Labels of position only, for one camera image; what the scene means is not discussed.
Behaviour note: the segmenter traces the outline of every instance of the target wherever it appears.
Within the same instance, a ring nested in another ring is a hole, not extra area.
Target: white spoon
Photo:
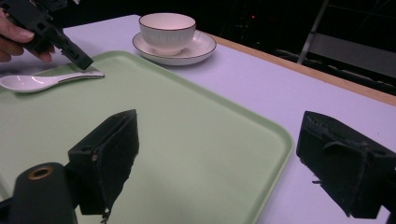
[[[43,91],[49,87],[69,80],[86,77],[104,77],[100,71],[86,71],[61,75],[57,77],[35,77],[35,76],[7,76],[0,78],[0,86],[15,92]]]

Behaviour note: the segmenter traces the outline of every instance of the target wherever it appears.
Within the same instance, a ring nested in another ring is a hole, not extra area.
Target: plastic tray
[[[255,223],[292,152],[288,132],[133,54],[94,60],[105,78],[30,94],[0,90],[3,187],[12,191],[31,166],[67,164],[67,150],[87,133],[134,108],[140,153],[111,223]],[[78,215],[78,223],[99,220]]]

